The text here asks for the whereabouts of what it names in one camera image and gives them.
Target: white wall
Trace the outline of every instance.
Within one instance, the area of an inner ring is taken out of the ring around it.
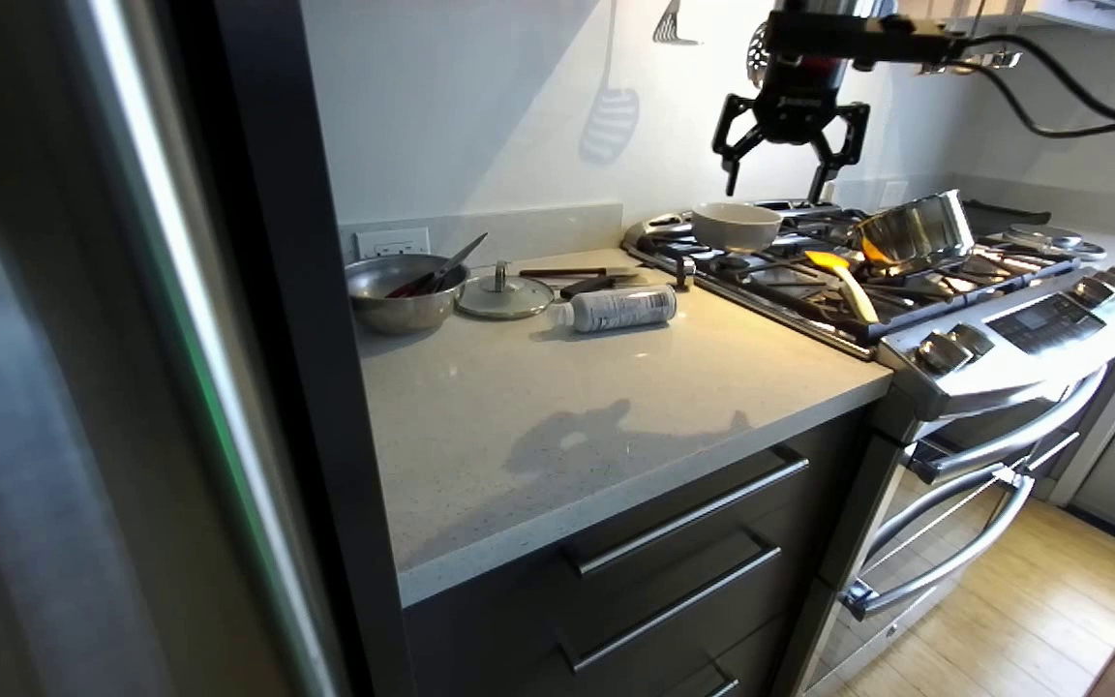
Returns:
[[[722,196],[711,143],[722,92],[770,0],[682,6],[697,46],[650,44],[667,0],[306,0],[340,223],[620,201],[622,222]],[[915,66],[853,75],[871,99],[845,196],[942,179],[965,95]],[[738,196],[802,196],[806,148],[760,148]]]
[[[1097,95],[1115,103],[1115,35],[1028,30],[1048,46]],[[1032,62],[1012,76],[1041,124],[1077,126],[1097,115],[1073,103]],[[1052,210],[1055,222],[1115,228],[1115,134],[1098,138],[1032,138],[993,92],[977,95],[953,161],[965,188],[993,201]]]

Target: wooden floor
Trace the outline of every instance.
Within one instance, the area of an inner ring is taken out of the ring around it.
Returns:
[[[857,697],[1079,697],[1115,649],[1115,539],[1028,503]]]

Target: dark cabinet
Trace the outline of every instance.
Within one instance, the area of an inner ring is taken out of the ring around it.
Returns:
[[[419,693],[761,693],[859,447],[841,419],[411,607]]]

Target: white countertop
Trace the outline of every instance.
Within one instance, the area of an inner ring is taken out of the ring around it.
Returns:
[[[626,254],[601,249],[542,263]],[[424,338],[357,329],[404,604],[886,390],[886,369],[710,292],[679,301],[671,329],[601,338],[557,332],[547,315],[449,319]]]

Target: bowl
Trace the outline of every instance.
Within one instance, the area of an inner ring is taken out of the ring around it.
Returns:
[[[462,263],[449,267],[449,276],[422,296],[399,296],[399,297],[386,297],[386,296],[440,267],[449,267],[444,254],[371,254],[371,261],[349,263],[346,281],[349,281],[349,297],[361,323],[371,332],[428,332],[449,319],[454,297],[462,296],[468,277],[468,267]]]

